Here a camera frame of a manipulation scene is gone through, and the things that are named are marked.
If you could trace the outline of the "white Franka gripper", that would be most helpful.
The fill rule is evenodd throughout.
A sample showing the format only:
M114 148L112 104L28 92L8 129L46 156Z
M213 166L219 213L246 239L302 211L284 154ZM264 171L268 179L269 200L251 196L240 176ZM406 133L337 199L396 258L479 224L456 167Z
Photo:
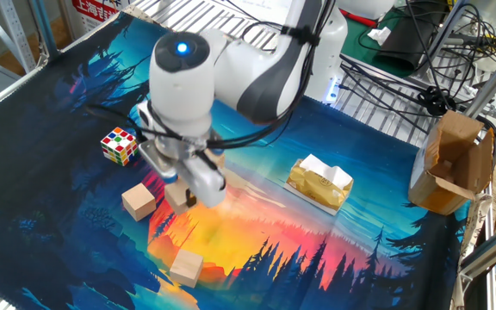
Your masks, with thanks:
M142 158L165 181L183 181L186 206L197 201L211 208L226 196L226 179L221 168L206 154L210 132L201 136L179 133L159 118L149 101L137 105L139 126L146 141L139 145Z

